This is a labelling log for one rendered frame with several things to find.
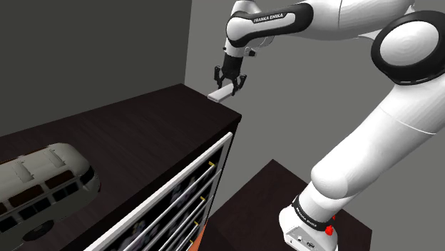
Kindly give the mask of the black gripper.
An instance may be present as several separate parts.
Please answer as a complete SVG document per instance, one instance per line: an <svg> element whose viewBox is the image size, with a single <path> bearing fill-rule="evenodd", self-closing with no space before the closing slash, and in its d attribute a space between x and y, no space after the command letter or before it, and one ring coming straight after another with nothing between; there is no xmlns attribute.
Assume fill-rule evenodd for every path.
<svg viewBox="0 0 445 251"><path fill-rule="evenodd" d="M234 57L227 53L225 54L222 69L220 66L214 68L214 80L218 85L218 89L222 88L224 79L232 81L232 96L244 86L247 76L245 74L240 74L242 61L243 57Z"/></svg>

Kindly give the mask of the white bar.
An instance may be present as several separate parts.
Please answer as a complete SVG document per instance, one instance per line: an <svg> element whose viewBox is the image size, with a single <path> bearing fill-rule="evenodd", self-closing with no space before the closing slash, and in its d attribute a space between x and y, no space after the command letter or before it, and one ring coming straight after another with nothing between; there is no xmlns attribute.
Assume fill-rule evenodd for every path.
<svg viewBox="0 0 445 251"><path fill-rule="evenodd" d="M233 84L227 84L226 86L223 86L222 88L217 89L216 91L213 91L212 93L209 93L207 95L208 99L211 101L214 101L216 103L221 103L226 98L229 98L232 95L233 91Z"/></svg>

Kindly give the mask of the dark wooden chest of drawers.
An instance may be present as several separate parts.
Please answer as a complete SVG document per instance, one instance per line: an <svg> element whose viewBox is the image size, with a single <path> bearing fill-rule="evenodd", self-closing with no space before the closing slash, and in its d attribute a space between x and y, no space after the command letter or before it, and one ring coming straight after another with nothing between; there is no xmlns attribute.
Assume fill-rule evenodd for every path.
<svg viewBox="0 0 445 251"><path fill-rule="evenodd" d="M0 160L69 143L101 191L87 206L17 251L84 251L227 133L239 113L177 84L0 137Z"/></svg>

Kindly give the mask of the dark robot stand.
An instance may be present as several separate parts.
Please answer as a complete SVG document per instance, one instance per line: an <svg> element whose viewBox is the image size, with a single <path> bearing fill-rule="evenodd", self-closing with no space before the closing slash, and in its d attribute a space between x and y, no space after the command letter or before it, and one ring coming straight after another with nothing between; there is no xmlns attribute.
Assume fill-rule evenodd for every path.
<svg viewBox="0 0 445 251"><path fill-rule="evenodd" d="M279 213L306 185L271 160L209 218L198 251L295 251Z"/></svg>

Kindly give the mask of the white toy van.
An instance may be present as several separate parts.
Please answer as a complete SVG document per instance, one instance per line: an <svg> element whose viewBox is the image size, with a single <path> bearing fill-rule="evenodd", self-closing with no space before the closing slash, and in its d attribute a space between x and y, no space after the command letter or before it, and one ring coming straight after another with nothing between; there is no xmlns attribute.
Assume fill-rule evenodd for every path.
<svg viewBox="0 0 445 251"><path fill-rule="evenodd" d="M43 237L101 191L98 174L68 143L0 163L0 251Z"/></svg>

